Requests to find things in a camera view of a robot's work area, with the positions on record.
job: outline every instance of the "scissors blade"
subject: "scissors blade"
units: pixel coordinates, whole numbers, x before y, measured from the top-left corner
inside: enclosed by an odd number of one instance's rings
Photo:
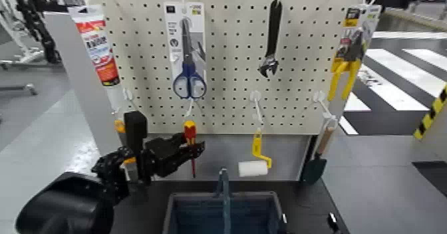
[[[183,41],[183,58],[184,60],[192,60],[191,56],[191,36],[190,26],[187,19],[182,19],[182,41]]]

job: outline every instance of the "white stripe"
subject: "white stripe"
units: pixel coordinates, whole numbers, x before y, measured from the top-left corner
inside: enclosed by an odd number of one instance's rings
[[[428,49],[403,49],[405,52],[414,55],[426,62],[441,69],[447,70],[447,58]]]
[[[348,135],[359,135],[344,116],[341,116],[339,124]]]
[[[361,82],[367,85],[373,92],[379,95],[386,103],[398,111],[413,110],[427,111],[428,108],[410,95],[387,81],[369,67],[362,65],[357,75]]]
[[[446,85],[443,80],[384,49],[369,49],[367,55],[433,97],[437,97]]]
[[[354,93],[349,95],[348,101],[346,102],[345,112],[351,111],[371,111],[371,109],[363,103]]]
[[[447,39],[447,33],[431,32],[374,32],[373,38],[382,39]]]

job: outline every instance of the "blue basket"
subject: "blue basket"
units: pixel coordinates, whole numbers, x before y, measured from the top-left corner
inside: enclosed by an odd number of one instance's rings
[[[282,217],[275,192],[229,192],[220,174],[215,193],[173,193],[163,234],[277,234]]]

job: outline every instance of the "black table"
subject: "black table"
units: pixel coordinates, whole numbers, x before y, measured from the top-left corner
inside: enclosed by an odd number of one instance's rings
[[[111,233],[161,234],[171,193],[212,192],[216,184],[215,181],[155,181],[115,207]],[[342,232],[349,233],[321,180],[312,186],[294,181],[232,181],[230,188],[234,192],[275,191],[287,216],[288,230],[295,234],[332,233],[326,224],[329,212],[337,216]]]

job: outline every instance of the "white pegboard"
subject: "white pegboard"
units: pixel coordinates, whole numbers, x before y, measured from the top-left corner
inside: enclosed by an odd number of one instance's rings
[[[189,102],[172,90],[163,13],[163,2],[178,0],[89,1],[104,6],[123,86],[148,117],[149,131],[181,131]],[[249,94],[258,90],[265,133],[318,134],[323,119],[312,96],[329,90],[345,10],[357,0],[281,0],[279,68],[270,79],[257,68],[266,50],[272,0],[186,1],[206,6],[208,92],[192,110],[198,132],[252,134],[258,123]]]

